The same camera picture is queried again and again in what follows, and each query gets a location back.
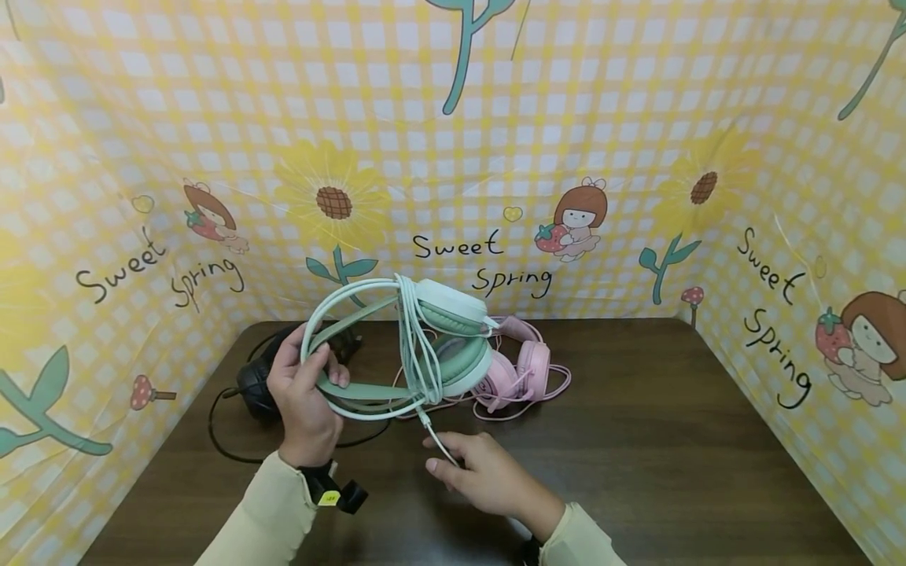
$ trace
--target cable plug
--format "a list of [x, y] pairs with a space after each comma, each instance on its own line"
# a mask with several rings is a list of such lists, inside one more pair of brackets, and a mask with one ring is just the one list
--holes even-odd
[[431, 435], [431, 438], [434, 439], [434, 443], [438, 445], [438, 448], [440, 448], [440, 451], [444, 453], [444, 456], [447, 457], [447, 460], [449, 460], [452, 465], [458, 468], [463, 467], [463, 464], [460, 464], [459, 461], [454, 458], [452, 454], [450, 454], [450, 452], [447, 450], [447, 447], [444, 446], [444, 443], [440, 442], [440, 438], [438, 438], [437, 433], [434, 432], [434, 427], [431, 426], [431, 418], [428, 416], [428, 413], [425, 411], [425, 409], [416, 407], [415, 412], [419, 415], [421, 425], [425, 427], [425, 430], [427, 430], [428, 434]]

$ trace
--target beige sleeve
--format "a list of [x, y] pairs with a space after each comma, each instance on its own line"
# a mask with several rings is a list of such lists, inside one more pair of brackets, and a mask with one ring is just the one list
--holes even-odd
[[316, 510], [305, 478], [274, 452], [196, 566], [285, 566], [311, 531]]
[[626, 566], [601, 530], [579, 504], [566, 513], [551, 539], [541, 549], [542, 566]]

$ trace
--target wooden table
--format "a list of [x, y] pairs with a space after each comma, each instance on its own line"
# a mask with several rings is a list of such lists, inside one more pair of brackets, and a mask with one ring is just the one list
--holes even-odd
[[[558, 399], [488, 424], [467, 405], [438, 430], [486, 430], [569, 500], [582, 504], [634, 564], [867, 564], [858, 546], [690, 327], [669, 320], [540, 321], [554, 363], [572, 369]], [[235, 384], [255, 344], [283, 323], [245, 330], [91, 547], [83, 564], [191, 564], [242, 497], [256, 466], [207, 438], [217, 392]], [[389, 382], [395, 322], [365, 322], [355, 379]], [[515, 344], [504, 352], [514, 359]], [[240, 398], [222, 401], [218, 437], [264, 456], [281, 438]], [[349, 423], [343, 439], [375, 424]], [[424, 470], [418, 421], [394, 422], [341, 450], [338, 479], [371, 494], [354, 516], [319, 515], [298, 564], [516, 564], [523, 534], [467, 507]]]

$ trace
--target black wristband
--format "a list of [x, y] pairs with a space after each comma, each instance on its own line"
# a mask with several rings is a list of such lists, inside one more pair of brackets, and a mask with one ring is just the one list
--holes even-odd
[[317, 467], [298, 467], [305, 482], [308, 484], [308, 494], [312, 503], [318, 507], [337, 507], [344, 513], [354, 514], [361, 504], [368, 498], [368, 492], [363, 490], [354, 481], [350, 481], [341, 490], [340, 486], [331, 477], [333, 460]]

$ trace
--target right hand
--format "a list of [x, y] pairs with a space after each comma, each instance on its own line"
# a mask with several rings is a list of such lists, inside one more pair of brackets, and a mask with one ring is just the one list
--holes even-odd
[[[465, 468], [438, 458], [425, 463], [448, 490], [463, 494], [479, 511], [518, 520], [541, 542], [551, 537], [566, 510], [563, 500], [526, 472], [493, 437], [486, 432], [476, 436], [442, 432], [438, 438], [450, 454], [466, 463]], [[422, 444], [437, 447], [430, 437]]]

